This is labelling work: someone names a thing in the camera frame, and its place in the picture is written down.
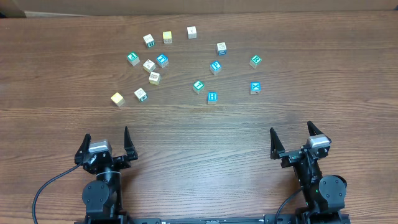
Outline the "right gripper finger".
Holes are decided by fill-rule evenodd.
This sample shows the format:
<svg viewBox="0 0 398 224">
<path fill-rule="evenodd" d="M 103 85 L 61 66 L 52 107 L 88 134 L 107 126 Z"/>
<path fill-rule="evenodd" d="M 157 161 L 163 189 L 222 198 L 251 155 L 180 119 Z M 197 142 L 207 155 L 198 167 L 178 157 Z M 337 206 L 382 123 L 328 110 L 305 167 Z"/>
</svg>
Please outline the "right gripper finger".
<svg viewBox="0 0 398 224">
<path fill-rule="evenodd" d="M 310 136 L 323 134 L 311 121 L 307 122 L 307 128 Z"/>
<path fill-rule="evenodd" d="M 270 128 L 270 137 L 271 137 L 270 158 L 279 159 L 280 154 L 285 152 L 285 148 L 282 145 L 274 128 Z"/>
</svg>

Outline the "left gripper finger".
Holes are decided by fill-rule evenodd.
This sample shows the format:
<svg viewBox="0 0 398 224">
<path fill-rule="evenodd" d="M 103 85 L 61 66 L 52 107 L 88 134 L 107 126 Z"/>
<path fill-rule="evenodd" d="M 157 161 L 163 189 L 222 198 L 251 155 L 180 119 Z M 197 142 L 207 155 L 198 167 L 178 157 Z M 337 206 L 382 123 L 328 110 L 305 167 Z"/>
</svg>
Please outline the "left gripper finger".
<svg viewBox="0 0 398 224">
<path fill-rule="evenodd" d="M 79 147 L 79 149 L 77 150 L 75 157 L 74 157 L 74 162 L 76 165 L 83 163 L 84 158 L 85 158 L 86 154 L 88 153 L 90 142 L 91 142 L 91 135 L 85 134 L 83 142 L 82 142 L 81 146 Z"/>
<path fill-rule="evenodd" d="M 127 159 L 133 161 L 138 159 L 136 148 L 131 140 L 128 127 L 124 130 L 124 150 L 126 151 Z"/>
</svg>

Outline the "white block green number side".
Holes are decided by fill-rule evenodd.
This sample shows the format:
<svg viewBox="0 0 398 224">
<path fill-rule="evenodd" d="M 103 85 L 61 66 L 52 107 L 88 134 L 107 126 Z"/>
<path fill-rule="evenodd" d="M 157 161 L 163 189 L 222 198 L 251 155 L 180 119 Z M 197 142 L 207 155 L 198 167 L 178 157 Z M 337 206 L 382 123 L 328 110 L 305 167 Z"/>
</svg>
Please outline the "white block green number side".
<svg viewBox="0 0 398 224">
<path fill-rule="evenodd" d="M 136 90 L 134 94 L 140 102 L 143 102 L 148 98 L 147 93 L 142 88 Z"/>
</svg>

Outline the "blue letter H block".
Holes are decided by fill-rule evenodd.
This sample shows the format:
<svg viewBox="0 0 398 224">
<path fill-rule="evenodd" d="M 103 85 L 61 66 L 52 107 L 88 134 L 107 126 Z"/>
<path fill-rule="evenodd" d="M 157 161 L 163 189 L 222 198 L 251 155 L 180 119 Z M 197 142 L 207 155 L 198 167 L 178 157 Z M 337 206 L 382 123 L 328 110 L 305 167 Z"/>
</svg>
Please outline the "blue letter H block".
<svg viewBox="0 0 398 224">
<path fill-rule="evenodd" d="M 218 101 L 218 94 L 217 92 L 208 92 L 207 95 L 207 103 L 208 104 L 216 104 Z"/>
</svg>

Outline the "wooden block airplane drawing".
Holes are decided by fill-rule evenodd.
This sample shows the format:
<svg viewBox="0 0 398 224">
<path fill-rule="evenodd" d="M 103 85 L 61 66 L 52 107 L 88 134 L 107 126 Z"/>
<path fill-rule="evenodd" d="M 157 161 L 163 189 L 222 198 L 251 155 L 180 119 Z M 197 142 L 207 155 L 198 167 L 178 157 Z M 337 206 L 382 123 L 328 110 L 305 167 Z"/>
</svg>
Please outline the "wooden block airplane drawing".
<svg viewBox="0 0 398 224">
<path fill-rule="evenodd" d="M 151 73 L 156 69 L 156 65 L 150 59 L 146 60 L 143 64 L 144 70 Z"/>
</svg>

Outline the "blue letter P block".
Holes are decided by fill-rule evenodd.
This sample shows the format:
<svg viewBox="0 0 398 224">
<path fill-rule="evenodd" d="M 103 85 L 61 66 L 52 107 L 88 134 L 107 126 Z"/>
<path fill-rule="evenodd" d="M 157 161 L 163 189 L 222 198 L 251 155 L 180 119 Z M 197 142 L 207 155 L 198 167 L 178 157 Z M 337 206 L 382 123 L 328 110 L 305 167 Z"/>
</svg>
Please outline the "blue letter P block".
<svg viewBox="0 0 398 224">
<path fill-rule="evenodd" d="M 219 61 L 214 61 L 210 65 L 210 70 L 212 74 L 217 75 L 220 73 L 220 71 L 222 71 L 222 65 L 219 63 Z"/>
</svg>

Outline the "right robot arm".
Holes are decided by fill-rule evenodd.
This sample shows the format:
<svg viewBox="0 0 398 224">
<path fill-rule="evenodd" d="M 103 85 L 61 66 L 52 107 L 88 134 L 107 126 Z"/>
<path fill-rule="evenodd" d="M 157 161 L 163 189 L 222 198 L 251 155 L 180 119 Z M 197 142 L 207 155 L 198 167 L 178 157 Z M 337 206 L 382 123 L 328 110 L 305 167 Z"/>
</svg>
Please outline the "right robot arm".
<svg viewBox="0 0 398 224">
<path fill-rule="evenodd" d="M 300 188 L 289 196 L 274 215 L 274 223 L 349 223 L 345 208 L 347 181 L 339 175 L 324 176 L 318 161 L 329 153 L 332 140 L 311 121 L 307 122 L 309 137 L 300 149 L 287 152 L 274 128 L 270 128 L 270 158 L 280 159 L 281 167 L 292 167 Z M 296 195 L 303 193 L 306 206 L 283 218 L 280 213 Z"/>
</svg>

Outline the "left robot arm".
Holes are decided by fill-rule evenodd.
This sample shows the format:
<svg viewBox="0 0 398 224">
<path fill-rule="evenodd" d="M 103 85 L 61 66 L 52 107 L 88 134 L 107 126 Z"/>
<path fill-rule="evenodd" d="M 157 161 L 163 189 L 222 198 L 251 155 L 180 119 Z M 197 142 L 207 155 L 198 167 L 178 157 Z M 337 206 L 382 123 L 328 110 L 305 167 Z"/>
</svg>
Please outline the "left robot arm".
<svg viewBox="0 0 398 224">
<path fill-rule="evenodd" d="M 131 161 L 138 159 L 128 128 L 124 130 L 124 150 L 124 155 L 113 157 L 108 140 L 91 142 L 91 136 L 85 135 L 74 157 L 75 164 L 96 176 L 82 192 L 85 223 L 132 222 L 129 213 L 123 209 L 121 188 L 121 170 L 130 168 Z"/>
</svg>

